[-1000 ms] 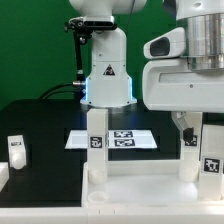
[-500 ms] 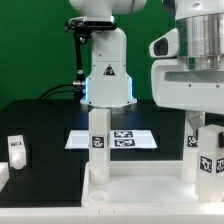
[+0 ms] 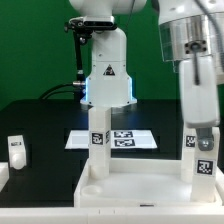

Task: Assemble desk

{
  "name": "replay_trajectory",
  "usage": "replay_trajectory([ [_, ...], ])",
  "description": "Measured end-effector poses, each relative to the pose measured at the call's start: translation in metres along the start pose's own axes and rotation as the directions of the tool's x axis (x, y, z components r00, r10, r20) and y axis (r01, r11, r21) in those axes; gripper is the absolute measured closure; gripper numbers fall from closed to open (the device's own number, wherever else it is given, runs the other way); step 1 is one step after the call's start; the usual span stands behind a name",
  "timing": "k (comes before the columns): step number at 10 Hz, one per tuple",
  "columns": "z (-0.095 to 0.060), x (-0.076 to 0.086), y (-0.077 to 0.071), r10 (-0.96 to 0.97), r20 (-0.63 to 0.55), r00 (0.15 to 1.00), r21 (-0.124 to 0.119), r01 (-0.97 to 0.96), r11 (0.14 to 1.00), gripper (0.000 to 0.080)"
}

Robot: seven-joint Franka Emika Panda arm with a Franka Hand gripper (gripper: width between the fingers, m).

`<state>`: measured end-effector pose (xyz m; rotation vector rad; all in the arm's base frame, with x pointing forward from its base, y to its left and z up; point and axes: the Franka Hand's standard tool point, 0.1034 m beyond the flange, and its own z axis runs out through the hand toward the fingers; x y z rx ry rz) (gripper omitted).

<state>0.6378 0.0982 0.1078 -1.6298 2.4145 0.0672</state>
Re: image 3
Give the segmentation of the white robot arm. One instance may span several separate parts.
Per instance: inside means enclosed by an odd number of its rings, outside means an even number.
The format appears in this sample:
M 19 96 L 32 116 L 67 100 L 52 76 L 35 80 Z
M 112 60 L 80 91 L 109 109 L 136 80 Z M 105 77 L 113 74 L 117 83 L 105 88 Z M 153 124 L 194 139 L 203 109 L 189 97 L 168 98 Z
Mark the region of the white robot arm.
M 224 83 L 224 0 L 69 0 L 80 13 L 67 25 L 75 44 L 93 41 L 90 75 L 77 63 L 78 78 L 86 83 L 81 102 L 111 107 L 136 102 L 126 72 L 126 35 L 115 17 L 138 12 L 148 1 L 159 14 L 163 59 L 179 64 L 184 123 L 196 131 L 198 148 L 211 151 L 220 122 L 217 86 Z

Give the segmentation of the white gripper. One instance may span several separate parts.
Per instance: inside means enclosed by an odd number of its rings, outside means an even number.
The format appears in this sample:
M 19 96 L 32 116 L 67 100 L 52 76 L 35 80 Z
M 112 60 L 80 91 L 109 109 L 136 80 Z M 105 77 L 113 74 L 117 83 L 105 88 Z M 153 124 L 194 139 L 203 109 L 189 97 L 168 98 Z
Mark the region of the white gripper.
M 188 128 L 197 128 L 197 143 L 201 151 L 214 148 L 212 129 L 220 122 L 216 72 L 211 56 L 198 58 L 199 83 L 195 82 L 192 59 L 179 65 L 182 116 Z

